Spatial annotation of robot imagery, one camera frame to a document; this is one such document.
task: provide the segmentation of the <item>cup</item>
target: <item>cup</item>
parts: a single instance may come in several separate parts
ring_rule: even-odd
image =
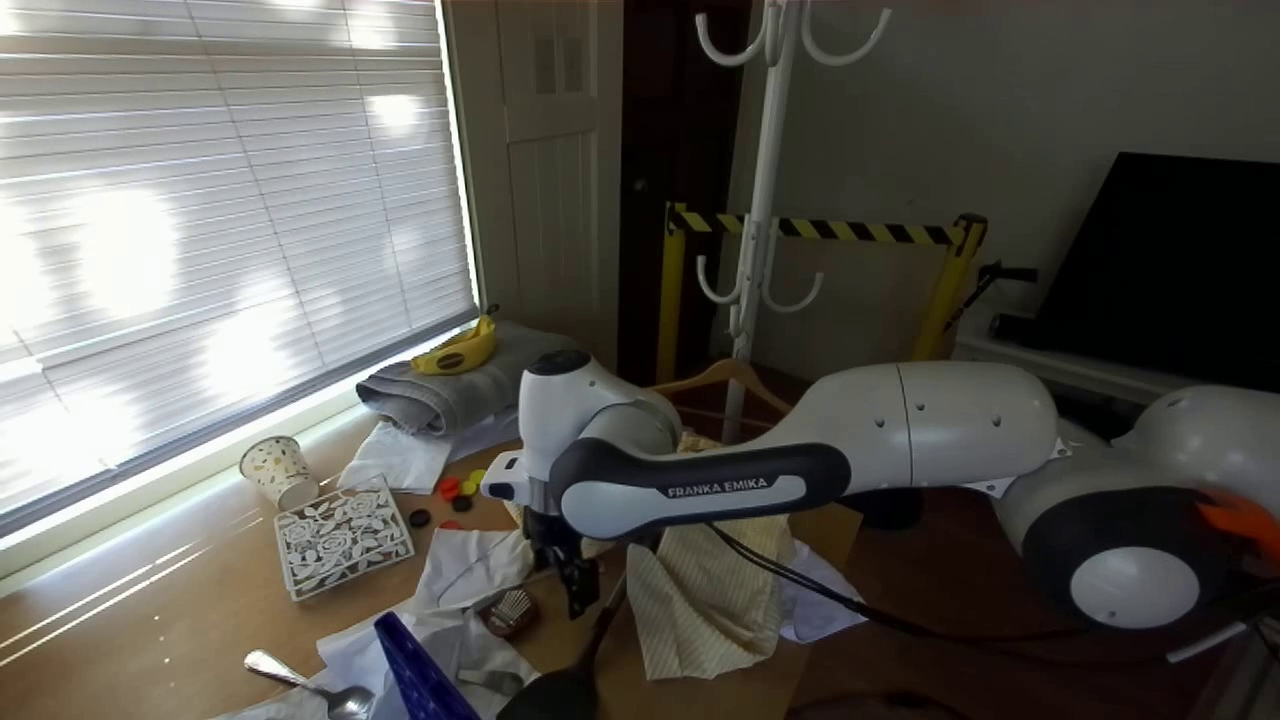
[[[253,481],[278,513],[320,501],[320,484],[294,437],[266,437],[242,458],[242,476]]]

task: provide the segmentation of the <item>white coat rack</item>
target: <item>white coat rack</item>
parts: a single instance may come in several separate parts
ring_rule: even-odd
[[[766,116],[761,116],[761,142],[758,142],[758,182],[752,182],[752,212],[743,225],[743,241],[740,241],[740,258],[735,258],[735,285],[734,293],[715,293],[710,285],[710,269],[704,258],[697,258],[697,285],[704,290],[704,297],[722,308],[727,308],[727,338],[734,338],[734,359],[750,366],[752,359],[752,345],[758,345],[758,316],[761,316],[761,302],[771,314],[801,314],[809,308],[821,293],[824,293],[824,273],[813,277],[813,290],[786,305],[771,297],[770,277],[771,277],[771,258],[777,258],[777,215],[771,215],[771,188],[777,188],[777,160],[782,160],[782,142],[786,142],[786,116],[787,116],[787,93],[792,93],[792,63],[798,63],[798,43],[803,43],[803,53],[816,63],[830,69],[845,69],[864,59],[884,29],[887,29],[887,9],[881,12],[871,35],[853,50],[853,53],[824,53],[813,40],[813,0],[766,0],[761,12],[761,31],[743,53],[722,53],[710,35],[710,16],[697,12],[694,29],[699,50],[710,53],[711,63],[722,69],[740,69],[758,57],[766,57]],[[727,385],[724,398],[724,439],[735,439],[735,424],[743,412],[743,385]]]

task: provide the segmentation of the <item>wall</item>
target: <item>wall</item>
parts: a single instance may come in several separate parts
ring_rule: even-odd
[[[855,50],[875,6],[816,0],[816,40]],[[777,212],[952,222],[984,212],[984,259],[1053,269],[1112,155],[1280,160],[1280,6],[1267,0],[895,0],[855,69],[798,59]],[[761,111],[750,78],[735,210]],[[891,359],[928,305],[928,254],[786,250],[777,297],[813,269],[830,290],[801,316],[761,316],[758,359],[816,378]],[[998,290],[1033,314],[1048,290]]]

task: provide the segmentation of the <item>yellow and black caution tape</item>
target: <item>yellow and black caution tape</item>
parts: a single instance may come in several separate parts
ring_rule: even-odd
[[[740,237],[743,231],[740,212],[699,212],[690,204],[669,204],[669,231],[686,237]],[[860,225],[860,222],[801,222],[782,215],[782,237],[787,241],[821,241],[821,243],[887,243],[887,250],[959,250],[964,228],[959,225]]]

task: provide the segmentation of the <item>desk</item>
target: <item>desk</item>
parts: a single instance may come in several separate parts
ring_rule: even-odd
[[[475,528],[514,528],[499,506],[464,515]],[[273,520],[246,481],[172,501],[155,520],[100,539],[0,595],[0,696],[10,720],[130,717],[183,720],[256,704],[278,686],[242,668],[250,647],[269,647],[301,672],[320,672],[317,641],[413,595],[431,532],[418,532],[418,561],[382,568],[294,605],[279,583]],[[845,508],[801,513],[803,537],[845,561],[855,515]],[[553,578],[534,595],[543,622],[516,644],[535,668],[569,663],[588,622],[569,626]],[[786,647],[724,682],[643,686],[633,618],[620,612],[601,647],[603,717],[786,717],[803,677],[803,647]]]

